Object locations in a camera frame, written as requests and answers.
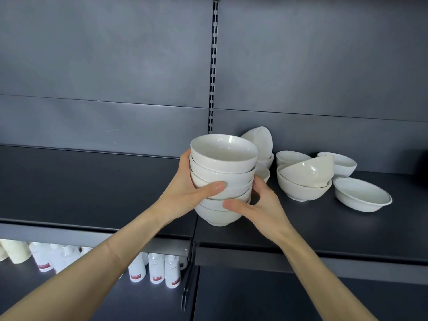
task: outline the finger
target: finger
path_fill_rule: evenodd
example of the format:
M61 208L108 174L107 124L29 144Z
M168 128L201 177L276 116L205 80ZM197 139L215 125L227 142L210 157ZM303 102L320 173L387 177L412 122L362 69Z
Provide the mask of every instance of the finger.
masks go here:
M202 188L196 189L195 193L193 194L196 200L199 200L200 202L202 199L214 196L216 194L221 193L224 188L226 188L226 185L224 182L218 181L210 183Z
M265 181L262 178L255 175L254 181L253 181L253 189L256 192L258 192L260 195L263 195L263 192L265 192L266 190L269 190L270 188L268 187L268 185L265 183Z
M223 202L223 207L231 210L232 212L241 214L248 219L251 219L254 214L254 206L248 205L239 199L227 199Z
M187 151L180 156L179 170L189 169L189 166L190 166L189 158L190 158L190 148L188 148Z

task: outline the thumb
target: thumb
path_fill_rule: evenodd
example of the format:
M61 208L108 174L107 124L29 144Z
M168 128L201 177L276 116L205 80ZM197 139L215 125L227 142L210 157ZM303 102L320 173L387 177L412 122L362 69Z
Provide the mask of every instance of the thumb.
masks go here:
M199 201L201 201L204 198L211 197L221 193L224 190L224 188L226 188L226 185L224 184L224 182L221 182L221 181L213 182L204 187L196 189L194 196L197 197Z
M239 199L227 199L223 202L225 209L231 210L251 219L254 214L254 206L240 201Z

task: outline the gray back panel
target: gray back panel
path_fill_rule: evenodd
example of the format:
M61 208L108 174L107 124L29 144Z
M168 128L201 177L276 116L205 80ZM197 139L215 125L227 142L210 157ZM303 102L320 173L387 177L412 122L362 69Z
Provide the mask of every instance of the gray back panel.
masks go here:
M207 108L211 29L212 0L0 0L0 94Z
M0 96L0 143L179 156L208 108Z
M282 150L349 156L357 170L411 174L428 149L428 123L241 110L214 110L215 134L242 135L266 126Z
M221 0L218 16L215 108L428 121L428 2Z

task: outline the forearm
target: forearm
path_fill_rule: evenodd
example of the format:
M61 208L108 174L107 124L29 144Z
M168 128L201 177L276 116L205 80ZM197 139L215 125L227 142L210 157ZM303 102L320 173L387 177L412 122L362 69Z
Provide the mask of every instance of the forearm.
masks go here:
M166 221L153 208L19 301L0 321L88 320Z
M324 321L376 320L295 230L284 232L279 246Z

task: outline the shelf front lip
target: shelf front lip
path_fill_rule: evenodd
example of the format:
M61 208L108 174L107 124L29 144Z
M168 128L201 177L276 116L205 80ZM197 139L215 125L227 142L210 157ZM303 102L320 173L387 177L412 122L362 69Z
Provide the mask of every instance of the shelf front lip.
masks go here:
M57 243L74 246L95 247L110 237L116 230L75 230L52 226L31 226L12 224L0 221L0 238L20 241L35 241L43 243ZM164 255L189 256L190 239L155 236L142 252L161 253Z
M428 266L324 257L321 260L338 277L428 285ZM197 247L195 264L294 273L282 253Z

